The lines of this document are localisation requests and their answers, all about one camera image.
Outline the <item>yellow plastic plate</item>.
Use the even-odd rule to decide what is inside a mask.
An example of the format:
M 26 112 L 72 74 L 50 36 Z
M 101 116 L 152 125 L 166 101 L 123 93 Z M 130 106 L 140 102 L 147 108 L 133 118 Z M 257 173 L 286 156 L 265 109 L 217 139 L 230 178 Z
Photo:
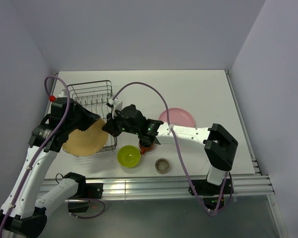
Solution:
M 78 157 L 97 153 L 105 146 L 108 139 L 109 134 L 102 130 L 104 125 L 104 120 L 99 119 L 86 131 L 74 130 L 63 144 L 63 150 Z

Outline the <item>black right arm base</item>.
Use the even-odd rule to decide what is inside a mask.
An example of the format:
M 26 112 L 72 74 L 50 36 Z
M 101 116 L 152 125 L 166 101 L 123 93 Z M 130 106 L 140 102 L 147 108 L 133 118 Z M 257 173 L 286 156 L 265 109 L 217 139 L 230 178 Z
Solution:
M 221 185 L 214 185 L 208 183 L 206 179 L 194 179 L 192 184 L 196 193 L 199 196 L 215 196 L 220 194 Z M 227 178 L 223 187 L 223 194 L 234 193 L 233 186 L 231 185 L 231 179 Z

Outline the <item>pink plastic plate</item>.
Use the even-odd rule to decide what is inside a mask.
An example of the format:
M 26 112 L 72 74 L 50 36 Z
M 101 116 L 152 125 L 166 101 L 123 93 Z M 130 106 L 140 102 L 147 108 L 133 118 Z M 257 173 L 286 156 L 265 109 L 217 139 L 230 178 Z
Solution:
M 169 120 L 173 125 L 195 127 L 195 120 L 193 116 L 181 108 L 169 108 Z

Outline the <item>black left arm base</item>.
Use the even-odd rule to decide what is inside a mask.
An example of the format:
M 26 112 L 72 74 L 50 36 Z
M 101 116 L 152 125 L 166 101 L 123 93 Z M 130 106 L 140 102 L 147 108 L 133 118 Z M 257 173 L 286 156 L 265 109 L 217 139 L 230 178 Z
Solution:
M 86 183 L 78 184 L 78 189 L 76 193 L 73 193 L 68 197 L 68 199 L 78 199 L 78 198 L 92 198 L 100 199 L 103 193 L 103 183 Z

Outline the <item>orange mug dark inside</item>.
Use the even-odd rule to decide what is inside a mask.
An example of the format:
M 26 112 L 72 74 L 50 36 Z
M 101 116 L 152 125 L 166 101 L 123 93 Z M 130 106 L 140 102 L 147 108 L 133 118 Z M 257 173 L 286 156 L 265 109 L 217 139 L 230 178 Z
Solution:
M 152 151 L 154 148 L 154 144 L 147 144 L 139 140 L 139 148 L 140 148 L 140 154 L 143 155 L 146 152 Z

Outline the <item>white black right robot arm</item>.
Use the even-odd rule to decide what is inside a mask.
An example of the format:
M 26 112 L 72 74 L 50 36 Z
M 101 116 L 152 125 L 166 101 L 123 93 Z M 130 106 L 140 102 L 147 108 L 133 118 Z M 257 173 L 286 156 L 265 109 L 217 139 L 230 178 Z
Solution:
M 238 147 L 238 141 L 222 125 L 214 123 L 204 128 L 178 126 L 147 119 L 135 105 L 122 108 L 107 103 L 107 106 L 111 112 L 106 116 L 103 131 L 113 137 L 123 132 L 134 134 L 144 148 L 154 144 L 175 144 L 204 150 L 210 162 L 205 188 L 210 193 L 221 189 L 226 173 L 232 169 Z

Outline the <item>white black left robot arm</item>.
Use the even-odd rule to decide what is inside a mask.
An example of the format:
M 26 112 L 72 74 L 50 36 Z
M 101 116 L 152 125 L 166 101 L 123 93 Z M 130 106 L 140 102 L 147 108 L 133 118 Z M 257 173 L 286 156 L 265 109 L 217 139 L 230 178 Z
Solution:
M 27 238 L 38 237 L 48 217 L 67 199 L 81 198 L 87 192 L 85 176 L 70 172 L 42 197 L 38 197 L 47 171 L 76 129 L 86 131 L 100 116 L 78 102 L 57 98 L 51 111 L 32 130 L 27 156 L 9 197 L 0 208 L 0 231 Z

